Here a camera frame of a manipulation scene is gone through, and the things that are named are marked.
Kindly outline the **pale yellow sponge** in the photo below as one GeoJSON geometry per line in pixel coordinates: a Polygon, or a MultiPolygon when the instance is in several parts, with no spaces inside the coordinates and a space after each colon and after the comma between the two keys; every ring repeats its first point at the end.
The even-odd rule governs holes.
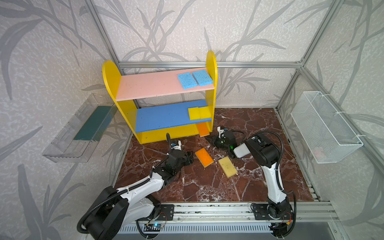
{"type": "Polygon", "coordinates": [[[221,168],[223,169],[227,178],[230,178],[230,177],[238,174],[237,169],[235,168],[235,166],[233,165],[233,163],[229,157],[222,158],[218,162],[219,162],[221,168]]]}

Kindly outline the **orange sponge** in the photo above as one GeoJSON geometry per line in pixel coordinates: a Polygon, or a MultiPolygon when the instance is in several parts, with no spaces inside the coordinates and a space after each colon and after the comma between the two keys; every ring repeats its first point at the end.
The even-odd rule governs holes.
{"type": "Polygon", "coordinates": [[[212,159],[212,157],[209,155],[209,153],[205,148],[198,150],[197,152],[195,152],[195,154],[204,168],[206,168],[207,166],[211,165],[214,162],[214,160],[212,159]]]}
{"type": "Polygon", "coordinates": [[[200,137],[206,137],[210,135],[210,130],[207,126],[207,123],[198,123],[196,126],[200,137]]]}

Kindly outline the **blue sponge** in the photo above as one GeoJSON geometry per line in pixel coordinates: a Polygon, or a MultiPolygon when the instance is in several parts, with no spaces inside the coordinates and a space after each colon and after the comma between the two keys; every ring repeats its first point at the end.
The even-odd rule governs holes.
{"type": "Polygon", "coordinates": [[[198,86],[198,83],[190,72],[179,74],[177,77],[184,90],[198,86]]]}
{"type": "Polygon", "coordinates": [[[213,84],[213,79],[206,70],[192,72],[192,75],[200,87],[213,84]]]}

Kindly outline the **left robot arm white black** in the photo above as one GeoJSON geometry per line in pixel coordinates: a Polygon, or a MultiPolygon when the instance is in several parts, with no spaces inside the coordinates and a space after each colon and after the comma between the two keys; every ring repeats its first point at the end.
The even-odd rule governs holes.
{"type": "Polygon", "coordinates": [[[111,240],[122,226],[155,218],[161,203],[152,194],[172,183],[182,168],[192,163],[192,152],[171,149],[147,177],[118,189],[106,187],[78,221],[77,231],[95,240],[111,240]]]}

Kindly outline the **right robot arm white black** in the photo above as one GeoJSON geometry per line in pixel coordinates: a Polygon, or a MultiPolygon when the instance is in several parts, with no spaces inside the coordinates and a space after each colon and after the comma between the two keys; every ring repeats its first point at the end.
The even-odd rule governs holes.
{"type": "Polygon", "coordinates": [[[262,167],[268,188],[267,213],[270,218],[279,220],[284,214],[290,214],[291,220],[295,220],[296,195],[294,191],[285,191],[280,171],[284,153],[284,141],[281,136],[272,131],[260,131],[248,139],[242,139],[238,144],[235,137],[238,130],[217,127],[217,131],[218,135],[211,141],[215,147],[226,150],[231,159],[252,155],[262,167]]]}

